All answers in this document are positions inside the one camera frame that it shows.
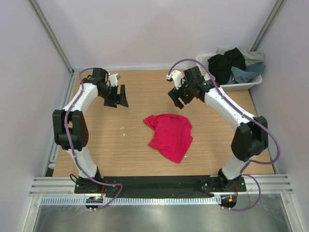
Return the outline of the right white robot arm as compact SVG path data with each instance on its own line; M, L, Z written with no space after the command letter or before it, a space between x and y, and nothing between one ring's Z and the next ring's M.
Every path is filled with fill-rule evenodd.
M216 82L205 79L199 67L181 71L170 71L167 81L174 83L168 92L174 105L180 109L193 98L214 108L234 129L231 143L232 157L218 172L218 187L231 190L249 162L268 147L268 135L261 128L267 127L263 116L255 117L239 107Z

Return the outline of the pink red t shirt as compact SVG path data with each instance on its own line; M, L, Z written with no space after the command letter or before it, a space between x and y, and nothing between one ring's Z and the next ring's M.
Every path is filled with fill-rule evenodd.
M154 131L148 146L168 160L180 163L193 141L193 127L188 118L177 114L150 115L143 123Z

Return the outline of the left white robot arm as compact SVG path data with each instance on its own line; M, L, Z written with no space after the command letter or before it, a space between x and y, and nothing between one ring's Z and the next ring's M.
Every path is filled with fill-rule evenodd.
M89 131L84 116L97 97L104 99L105 106L128 107L125 85L118 84L120 78L118 73L92 68L90 75L79 78L79 90L72 100L52 114L54 141L70 155L78 169L78 176L70 175L75 193L98 193L104 187L99 168L87 147Z

